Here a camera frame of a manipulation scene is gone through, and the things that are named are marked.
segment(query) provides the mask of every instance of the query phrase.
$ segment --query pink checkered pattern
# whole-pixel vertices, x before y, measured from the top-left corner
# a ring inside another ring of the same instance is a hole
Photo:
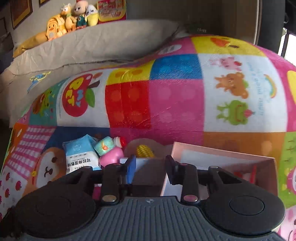
[[[7,165],[28,180],[40,153],[54,131],[55,127],[29,126],[7,161]]]

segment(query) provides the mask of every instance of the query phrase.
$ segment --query blue square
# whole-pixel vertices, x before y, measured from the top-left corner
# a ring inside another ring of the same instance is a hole
[[[202,69],[197,54],[172,55],[156,59],[150,79],[202,79]]]

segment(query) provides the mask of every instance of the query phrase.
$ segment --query pink box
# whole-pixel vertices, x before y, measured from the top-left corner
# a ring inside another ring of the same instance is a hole
[[[251,173],[257,166],[256,184],[274,195],[278,195],[277,167],[272,157],[256,156],[218,150],[203,146],[174,142],[171,156],[175,161],[195,165],[198,169],[219,166],[229,172]],[[180,199],[181,185],[171,185],[166,175],[161,196],[177,196]],[[206,187],[200,185],[201,198],[207,199]]]

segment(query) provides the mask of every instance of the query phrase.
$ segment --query gray plastic base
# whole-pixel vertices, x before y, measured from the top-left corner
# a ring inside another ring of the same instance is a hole
[[[20,241],[44,241],[23,235]],[[230,236],[213,227],[196,207],[175,197],[126,197],[116,206],[104,207],[83,230],[47,241],[283,241],[276,233],[263,237]]]

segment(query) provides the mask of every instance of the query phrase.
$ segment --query colorful blanket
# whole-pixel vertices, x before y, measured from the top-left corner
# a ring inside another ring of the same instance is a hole
[[[65,174],[64,141],[122,136],[145,138],[156,153],[178,141],[274,157],[289,214],[280,234],[288,239],[296,218],[295,103],[295,66],[220,36],[177,39],[132,64],[71,76],[15,124],[0,179],[0,218],[23,195]]]

